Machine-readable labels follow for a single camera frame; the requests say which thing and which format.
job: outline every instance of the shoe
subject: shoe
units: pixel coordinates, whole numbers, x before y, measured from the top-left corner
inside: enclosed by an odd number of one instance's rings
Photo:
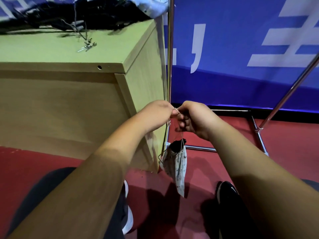
[[[124,188],[125,188],[125,198],[127,198],[127,195],[129,193],[129,185],[127,183],[126,180],[124,180]],[[126,235],[133,227],[133,214],[132,214],[132,211],[131,211],[131,208],[129,206],[128,207],[128,210],[127,210],[127,221],[126,221],[126,224],[125,226],[122,228],[122,232],[124,235]]]
[[[222,182],[217,189],[219,239],[262,238],[235,186]]]

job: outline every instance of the wooden cabinet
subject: wooden cabinet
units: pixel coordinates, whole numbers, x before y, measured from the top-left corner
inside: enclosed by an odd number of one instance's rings
[[[165,99],[161,21],[90,31],[0,36],[0,146],[86,159],[125,120]],[[157,171],[166,126],[142,139],[132,161]]]

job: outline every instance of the table top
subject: table top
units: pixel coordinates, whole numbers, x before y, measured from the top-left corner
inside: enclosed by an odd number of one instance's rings
[[[0,35],[0,70],[125,73],[154,28],[154,20],[147,20],[118,31],[89,30],[97,46],[87,52],[77,52],[84,39],[73,31],[43,28]]]

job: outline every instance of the clothing rack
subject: clothing rack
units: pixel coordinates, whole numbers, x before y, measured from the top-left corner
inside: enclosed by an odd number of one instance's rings
[[[174,32],[174,0],[169,0],[169,11],[168,11],[168,51],[167,51],[167,98],[171,103],[171,91],[172,91],[172,66],[173,66],[173,32]],[[212,111],[221,111],[221,112],[245,112],[246,118],[251,125],[253,134],[255,135],[255,139],[258,143],[258,147],[262,152],[264,152],[268,156],[268,152],[266,150],[263,139],[261,138],[260,132],[264,129],[264,127],[268,124],[268,122],[272,119],[272,117],[279,111],[279,109],[285,104],[285,102],[289,99],[289,97],[296,91],[296,89],[300,86],[300,84],[307,78],[307,76],[311,73],[311,71],[319,64],[319,53],[313,58],[313,60],[309,63],[309,65],[305,68],[305,70],[300,74],[295,83],[291,86],[289,91],[285,94],[285,96],[278,102],[278,104],[273,108],[268,117],[257,126],[254,117],[251,115],[248,110],[212,110]],[[185,145],[187,149],[206,151],[206,152],[216,152],[215,148],[208,147],[199,147],[192,145]]]

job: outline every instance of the bunch of keys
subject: bunch of keys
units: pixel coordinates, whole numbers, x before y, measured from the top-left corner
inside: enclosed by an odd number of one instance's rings
[[[84,47],[81,48],[78,52],[81,52],[82,50],[88,51],[90,48],[92,48],[92,47],[97,45],[96,42],[94,42],[92,44],[91,44],[91,42],[92,42],[92,38],[90,38],[89,40],[85,41],[84,42],[84,44],[85,44]]]

